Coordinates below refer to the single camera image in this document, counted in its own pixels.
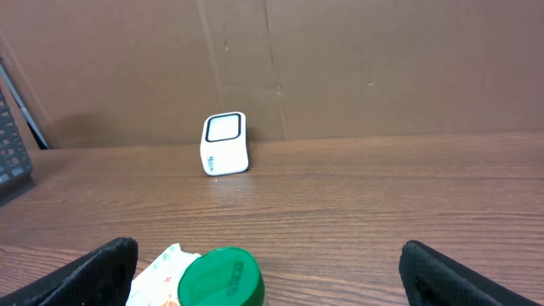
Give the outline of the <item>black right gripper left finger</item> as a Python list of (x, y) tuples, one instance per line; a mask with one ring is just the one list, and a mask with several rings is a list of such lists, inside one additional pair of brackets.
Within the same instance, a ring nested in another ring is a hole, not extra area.
[(2, 306), (125, 306), (138, 242), (118, 237), (1, 298)]

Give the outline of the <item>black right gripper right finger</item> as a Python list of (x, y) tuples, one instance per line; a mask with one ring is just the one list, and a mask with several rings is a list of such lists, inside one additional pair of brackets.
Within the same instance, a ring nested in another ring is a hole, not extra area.
[(410, 306), (535, 304), (420, 241), (403, 245), (399, 274)]

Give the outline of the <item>teal snack packet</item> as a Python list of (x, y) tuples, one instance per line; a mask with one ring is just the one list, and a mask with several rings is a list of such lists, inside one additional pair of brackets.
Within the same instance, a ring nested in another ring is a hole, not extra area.
[(183, 252), (178, 243), (169, 246), (132, 281), (126, 306), (180, 306), (179, 281), (200, 256)]

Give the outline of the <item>green lid jar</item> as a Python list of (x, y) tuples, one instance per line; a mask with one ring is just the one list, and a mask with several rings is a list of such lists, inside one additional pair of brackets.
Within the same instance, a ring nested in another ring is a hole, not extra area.
[(222, 247), (200, 256), (178, 283), (182, 306), (266, 306), (264, 278), (247, 250)]

